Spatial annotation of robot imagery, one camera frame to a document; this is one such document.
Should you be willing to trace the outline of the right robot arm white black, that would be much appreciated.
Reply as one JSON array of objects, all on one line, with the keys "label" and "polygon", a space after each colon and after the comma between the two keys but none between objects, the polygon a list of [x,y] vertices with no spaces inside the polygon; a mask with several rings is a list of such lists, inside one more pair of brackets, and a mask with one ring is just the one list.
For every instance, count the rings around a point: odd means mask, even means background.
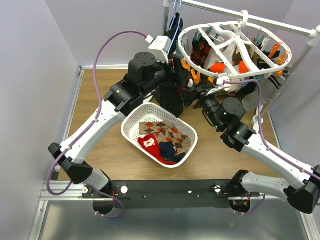
[{"label": "right robot arm white black", "polygon": [[240,170],[230,183],[230,191],[241,196],[245,192],[262,193],[283,200],[296,210],[311,214],[320,200],[320,167],[312,167],[286,154],[267,142],[241,120],[246,114],[234,97],[219,103],[207,87],[198,86],[192,93],[207,122],[221,132],[222,141],[231,149],[251,156],[280,174],[280,178],[257,175]]}]

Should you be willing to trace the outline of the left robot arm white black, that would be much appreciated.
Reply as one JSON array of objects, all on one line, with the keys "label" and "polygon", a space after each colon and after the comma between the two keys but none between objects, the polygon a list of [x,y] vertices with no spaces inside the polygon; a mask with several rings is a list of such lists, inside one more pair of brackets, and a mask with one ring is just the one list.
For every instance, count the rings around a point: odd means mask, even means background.
[{"label": "left robot arm white black", "polygon": [[128,64],[123,80],[114,84],[92,116],[68,139],[52,143],[48,151],[73,184],[93,187],[101,198],[111,191],[111,180],[93,168],[86,158],[94,146],[116,124],[143,104],[144,98],[160,86],[184,87],[190,77],[178,57],[161,63],[149,52],[139,52]]}]

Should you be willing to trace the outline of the white round clip hanger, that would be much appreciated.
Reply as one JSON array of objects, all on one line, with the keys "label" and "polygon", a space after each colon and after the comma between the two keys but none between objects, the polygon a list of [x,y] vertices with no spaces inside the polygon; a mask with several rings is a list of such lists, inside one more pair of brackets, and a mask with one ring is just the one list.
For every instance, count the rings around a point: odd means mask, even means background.
[{"label": "white round clip hanger", "polygon": [[[255,45],[243,32],[242,30],[246,27],[254,28],[264,32],[267,35],[268,40],[275,41],[273,49],[270,54],[265,54],[262,49]],[[204,29],[212,29],[218,35],[228,37],[228,40],[221,44],[214,43]],[[208,77],[215,77],[218,75],[216,72],[211,72],[206,68],[203,68],[195,64],[191,57],[188,56],[185,48],[182,45],[182,38],[185,34],[190,31],[196,31],[203,37],[213,50],[213,56],[219,62],[223,62],[227,69],[227,77],[229,79],[245,79],[248,77],[260,76],[265,74],[272,74],[283,70],[292,60],[293,55],[289,46],[277,37],[270,30],[249,22],[249,13],[246,10],[240,12],[240,16],[237,21],[224,21],[224,22],[213,22],[206,24],[198,24],[190,26],[183,30],[179,37],[177,46],[183,55],[183,59],[190,65],[192,70],[206,75]],[[265,63],[269,66],[267,69],[259,69],[253,62],[250,49],[256,53]],[[232,56],[234,53],[239,53],[244,65],[248,68],[248,72],[240,73],[234,67]]]}]

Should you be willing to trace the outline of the navy santa sock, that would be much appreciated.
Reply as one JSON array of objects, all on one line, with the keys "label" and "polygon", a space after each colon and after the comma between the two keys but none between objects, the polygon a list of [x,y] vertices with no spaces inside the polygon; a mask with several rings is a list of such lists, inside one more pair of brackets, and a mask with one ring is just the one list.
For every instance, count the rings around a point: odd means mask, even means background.
[{"label": "navy santa sock", "polygon": [[179,89],[184,107],[190,107],[195,100],[200,98],[198,85],[190,78],[186,85]]}]

